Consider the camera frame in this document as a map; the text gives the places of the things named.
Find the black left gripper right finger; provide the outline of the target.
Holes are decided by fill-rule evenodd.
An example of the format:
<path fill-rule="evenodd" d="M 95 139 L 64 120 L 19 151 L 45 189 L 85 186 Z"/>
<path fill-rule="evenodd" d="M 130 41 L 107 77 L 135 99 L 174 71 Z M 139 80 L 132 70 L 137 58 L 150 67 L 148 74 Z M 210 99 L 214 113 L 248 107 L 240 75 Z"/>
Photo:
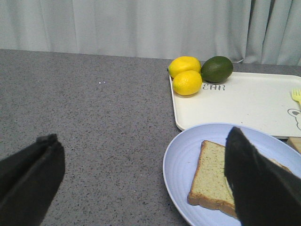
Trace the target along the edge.
<path fill-rule="evenodd" d="M 226 138 L 224 175 L 243 226 L 299 226 L 301 180 L 261 155 L 233 127 Z"/>

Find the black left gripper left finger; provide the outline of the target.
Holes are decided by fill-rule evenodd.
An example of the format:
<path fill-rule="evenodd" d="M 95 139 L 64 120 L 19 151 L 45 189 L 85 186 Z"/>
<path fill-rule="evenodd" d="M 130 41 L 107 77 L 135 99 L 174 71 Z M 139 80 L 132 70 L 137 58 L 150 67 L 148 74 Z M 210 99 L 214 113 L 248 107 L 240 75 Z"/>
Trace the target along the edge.
<path fill-rule="evenodd" d="M 65 173 L 64 148 L 55 134 L 0 162 L 0 224 L 38 226 Z"/>

